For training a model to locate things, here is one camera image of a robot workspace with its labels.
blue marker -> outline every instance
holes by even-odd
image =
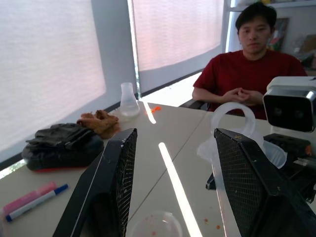
[[[63,192],[64,190],[66,190],[68,188],[68,184],[65,184],[41,197],[39,197],[38,199],[35,199],[34,201],[20,207],[19,209],[11,212],[9,215],[7,215],[5,218],[8,222],[11,222],[12,220],[14,220],[15,218],[19,217],[20,215],[22,215],[23,213],[31,210],[32,208],[36,207],[37,205],[41,204],[42,202],[60,194],[61,192]]]

black hair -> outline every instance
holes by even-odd
[[[253,20],[255,17],[261,16],[263,17],[270,26],[272,30],[277,21],[277,12],[273,7],[266,6],[262,2],[256,2],[250,6],[248,6],[236,20],[236,28],[239,32],[241,26]]]

camera lens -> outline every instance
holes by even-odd
[[[275,108],[274,115],[280,117],[282,115],[282,110],[279,108]]]
[[[300,110],[295,111],[295,117],[297,119],[302,119],[304,117],[304,113]]]

poster on wall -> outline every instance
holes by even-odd
[[[286,34],[289,18],[278,18],[275,24],[275,31],[269,39],[268,49],[281,51],[282,43]]]

window blind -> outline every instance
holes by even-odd
[[[136,85],[126,2],[0,2],[0,162],[37,130],[119,102],[122,82]]]
[[[132,0],[141,92],[203,69],[223,52],[224,0]]]

